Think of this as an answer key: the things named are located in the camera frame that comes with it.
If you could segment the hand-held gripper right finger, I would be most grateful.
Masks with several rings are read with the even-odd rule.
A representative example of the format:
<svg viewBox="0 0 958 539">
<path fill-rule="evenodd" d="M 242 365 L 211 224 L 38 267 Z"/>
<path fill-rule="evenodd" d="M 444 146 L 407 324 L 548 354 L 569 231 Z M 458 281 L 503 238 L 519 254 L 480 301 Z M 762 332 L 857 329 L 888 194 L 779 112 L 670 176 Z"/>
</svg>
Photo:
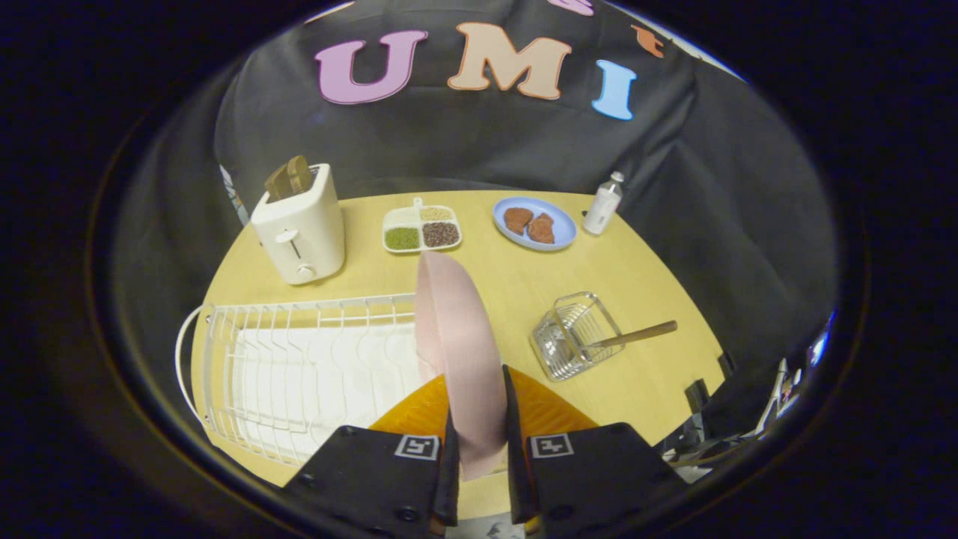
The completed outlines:
<svg viewBox="0 0 958 539">
<path fill-rule="evenodd" d="M 690 490 L 629 424 L 599 426 L 530 376 L 502 371 L 514 524 L 538 537 L 642 537 Z"/>
</svg>

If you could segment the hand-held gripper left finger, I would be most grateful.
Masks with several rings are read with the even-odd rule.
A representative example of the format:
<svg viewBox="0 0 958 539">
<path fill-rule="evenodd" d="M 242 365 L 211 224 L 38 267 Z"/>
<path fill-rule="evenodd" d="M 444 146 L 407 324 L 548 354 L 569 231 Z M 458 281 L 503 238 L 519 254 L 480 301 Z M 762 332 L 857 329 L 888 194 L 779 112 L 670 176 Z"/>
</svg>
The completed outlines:
<svg viewBox="0 0 958 539">
<path fill-rule="evenodd" d="M 438 537 L 458 522 L 460 450 L 445 376 L 370 427 L 342 425 L 284 494 L 341 537 Z"/>
</svg>

